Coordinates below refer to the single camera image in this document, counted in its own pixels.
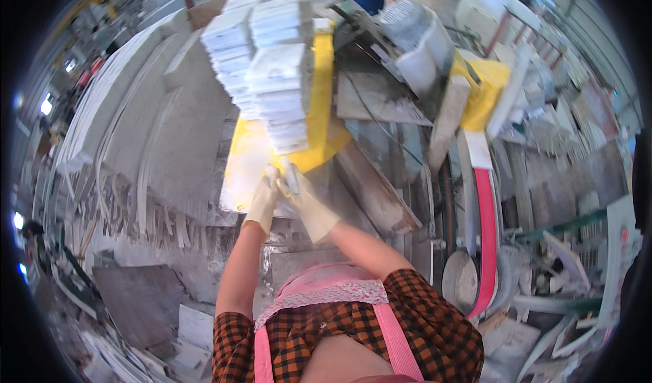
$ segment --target window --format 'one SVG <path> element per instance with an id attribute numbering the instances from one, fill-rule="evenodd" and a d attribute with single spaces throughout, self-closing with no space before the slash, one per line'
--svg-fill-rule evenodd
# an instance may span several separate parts
<path id="1" fill-rule="evenodd" d="M 77 62 L 75 59 L 71 59 L 68 64 L 66 64 L 66 72 L 71 73 L 75 66 L 77 66 Z"/>
<path id="2" fill-rule="evenodd" d="M 41 112 L 45 115 L 48 115 L 50 111 L 52 111 L 52 103 L 48 101 L 46 98 L 43 103 L 41 103 Z"/>
<path id="3" fill-rule="evenodd" d="M 20 230 L 23 228 L 24 222 L 25 219 L 23 219 L 23 216 L 20 213 L 16 212 L 14 214 L 14 226 Z"/>

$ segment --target white rubber glove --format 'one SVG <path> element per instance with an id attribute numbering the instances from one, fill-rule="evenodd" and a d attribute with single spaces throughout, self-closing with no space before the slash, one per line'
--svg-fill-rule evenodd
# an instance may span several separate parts
<path id="1" fill-rule="evenodd" d="M 265 240 L 269 237 L 269 230 L 272 227 L 272 213 L 276 208 L 276 200 L 278 199 L 276 183 L 280 177 L 281 172 L 278 168 L 268 167 L 265 175 L 256 185 L 256 190 L 254 190 L 251 202 L 249 202 L 249 213 L 242 222 L 243 226 L 249 220 L 258 222 L 265 233 Z"/>
<path id="2" fill-rule="evenodd" d="M 342 219 L 333 213 L 319 200 L 312 183 L 306 179 L 297 167 L 292 164 L 297 177 L 298 193 L 293 193 L 281 179 L 276 180 L 276 186 L 289 203 L 298 210 L 298 215 L 306 226 L 313 243 L 326 241 L 328 233 Z"/>

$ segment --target debris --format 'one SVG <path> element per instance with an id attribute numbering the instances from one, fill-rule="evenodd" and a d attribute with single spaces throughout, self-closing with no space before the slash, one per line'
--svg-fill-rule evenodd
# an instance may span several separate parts
<path id="1" fill-rule="evenodd" d="M 548 246 L 552 248 L 555 255 L 564 264 L 564 270 L 568 272 L 570 279 L 580 281 L 586 290 L 590 290 L 591 281 L 589 281 L 589 277 L 586 275 L 582 261 L 580 261 L 580 256 L 568 248 L 563 241 L 557 239 L 549 232 L 544 231 L 543 237 L 548 242 Z"/>
<path id="2" fill-rule="evenodd" d="M 449 79 L 430 136 L 428 164 L 433 172 L 439 171 L 446 158 L 448 149 L 455 138 L 455 132 L 460 126 L 461 116 L 466 108 L 470 91 L 471 86 L 466 78 L 452 76 Z"/>
<path id="3" fill-rule="evenodd" d="M 167 265 L 94 267 L 97 289 L 125 341 L 144 350 L 173 338 L 179 304 L 191 299 Z"/>
<path id="4" fill-rule="evenodd" d="M 546 349 L 548 349 L 550 345 L 555 342 L 560 332 L 562 332 L 562 330 L 564 330 L 564 328 L 566 328 L 572 321 L 572 316 L 564 316 L 561 321 L 555 325 L 554 328 L 552 328 L 550 331 L 548 331 L 548 333 L 543 335 L 541 339 L 539 339 L 536 346 L 534 346 L 532 349 L 532 352 L 530 352 L 529 356 L 527 356 L 526 362 L 523 364 L 523 368 L 521 368 L 521 371 L 518 373 L 518 378 L 516 379 L 517 382 L 520 382 L 521 379 L 526 376 L 530 366 L 532 366 L 534 362 L 536 362 L 536 360 L 539 359 L 539 357 L 543 354 L 543 352 L 545 352 Z"/>
<path id="5" fill-rule="evenodd" d="M 381 235 L 403 234 L 421 227 L 394 186 L 355 141 L 345 145 L 334 160 L 338 177 Z"/>
<path id="6" fill-rule="evenodd" d="M 478 330 L 478 332 L 480 332 L 482 336 L 485 336 L 491 333 L 494 329 L 496 329 L 506 319 L 507 319 L 507 312 L 498 311 L 497 313 L 490 316 L 489 319 L 485 320 L 483 323 L 478 325 L 476 329 Z"/>
<path id="7" fill-rule="evenodd" d="M 213 347 L 214 318 L 215 306 L 196 302 L 179 304 L 179 338 L 210 350 Z"/>
<path id="8" fill-rule="evenodd" d="M 527 324 L 522 324 L 511 318 L 505 319 L 496 329 L 483 335 L 485 347 L 485 367 L 483 377 L 500 377 L 497 382 L 515 380 L 519 368 L 526 360 L 527 354 L 535 345 L 541 332 Z"/>

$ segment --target cable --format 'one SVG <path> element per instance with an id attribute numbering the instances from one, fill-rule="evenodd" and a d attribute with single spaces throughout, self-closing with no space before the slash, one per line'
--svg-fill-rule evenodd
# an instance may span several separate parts
<path id="1" fill-rule="evenodd" d="M 405 152 L 407 152 L 407 153 L 408 153 L 408 154 L 409 154 L 409 155 L 410 155 L 414 160 L 417 161 L 417 163 L 419 163 L 419 165 L 423 166 L 423 162 L 421 162 L 421 160 L 420 160 L 419 158 L 417 158 L 417 157 L 416 157 L 416 156 L 415 156 L 415 155 L 414 155 L 414 154 L 413 154 L 409 149 L 407 149 L 407 148 L 406 148 L 402 143 L 400 143 L 399 141 L 397 141 L 397 140 L 394 138 L 394 136 L 392 136 L 392 134 L 388 133 L 387 130 L 385 129 L 385 127 L 384 127 L 382 124 L 380 124 L 380 121 L 378 120 L 378 118 L 376 118 L 376 116 L 371 112 L 371 110 L 369 110 L 369 107 L 367 107 L 367 105 L 364 103 L 363 97 L 362 97 L 362 95 L 360 94 L 360 92 L 358 91 L 358 87 L 355 86 L 355 83 L 354 83 L 353 79 L 351 79 L 351 76 L 349 75 L 349 72 L 346 71 L 346 70 L 342 70 L 342 71 L 344 72 L 344 75 L 346 76 L 346 78 L 347 78 L 347 79 L 349 80 L 349 82 L 351 83 L 351 86 L 354 88 L 354 90 L 355 90 L 355 94 L 357 94 L 358 99 L 360 99 L 360 103 L 362 103 L 364 109 L 367 111 L 367 113 L 369 114 L 369 116 L 370 116 L 370 117 L 371 117 L 371 118 L 376 122 L 376 124 L 378 124 L 378 126 L 380 127 L 380 129 L 383 130 L 383 132 L 385 133 L 385 135 L 387 135 L 387 138 L 389 138 L 389 139 L 392 140 L 393 142 L 397 143 L 398 146 L 400 146 L 402 150 L 404 150 Z"/>

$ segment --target plaid shirt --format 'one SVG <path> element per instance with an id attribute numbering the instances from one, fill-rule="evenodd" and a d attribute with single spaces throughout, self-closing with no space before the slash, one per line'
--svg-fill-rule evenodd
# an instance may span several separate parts
<path id="1" fill-rule="evenodd" d="M 425 380 L 476 382 L 485 359 L 480 333 L 416 271 L 399 269 L 384 282 Z M 288 308 L 265 326 L 275 382 L 298 383 L 320 338 L 346 334 L 389 362 L 371 304 L 324 303 Z M 254 381 L 254 322 L 239 313 L 215 317 L 213 381 Z"/>

